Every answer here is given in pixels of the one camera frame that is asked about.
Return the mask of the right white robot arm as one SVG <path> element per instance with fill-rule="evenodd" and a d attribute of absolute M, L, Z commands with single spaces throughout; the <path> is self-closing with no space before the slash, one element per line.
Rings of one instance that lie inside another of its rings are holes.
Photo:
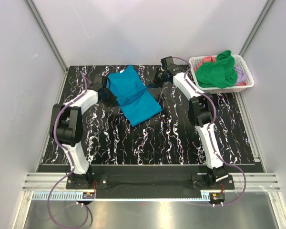
<path fill-rule="evenodd" d="M 197 185 L 218 189 L 223 185 L 224 179 L 228 178 L 228 172 L 220 156 L 215 137 L 216 108 L 213 97 L 199 89 L 187 73 L 174 63 L 172 56 L 161 59 L 161 66 L 157 69 L 148 87 L 161 88 L 165 82 L 171 82 L 187 98 L 188 119 L 197 130 L 202 142 L 208 171 Z"/>

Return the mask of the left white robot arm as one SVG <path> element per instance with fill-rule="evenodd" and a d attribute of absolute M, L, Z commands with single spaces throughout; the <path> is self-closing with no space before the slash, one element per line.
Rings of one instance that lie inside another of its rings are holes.
<path fill-rule="evenodd" d="M 108 77 L 96 76 L 90 84 L 84 74 L 82 77 L 83 91 L 69 102 L 53 106 L 49 135 L 67 156 L 70 165 L 68 182 L 76 187 L 88 189 L 96 185 L 96 181 L 93 179 L 93 172 L 81 144 L 82 116 L 99 102 L 106 107 L 118 106 L 118 102 L 110 90 L 111 82 Z"/>

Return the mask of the blue t shirt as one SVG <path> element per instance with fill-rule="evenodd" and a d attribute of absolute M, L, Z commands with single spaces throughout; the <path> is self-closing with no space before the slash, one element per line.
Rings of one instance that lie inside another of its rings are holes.
<path fill-rule="evenodd" d="M 108 76 L 107 86 L 115 97 L 126 119 L 134 127 L 162 111 L 162 107 L 141 81 L 132 65 Z"/>

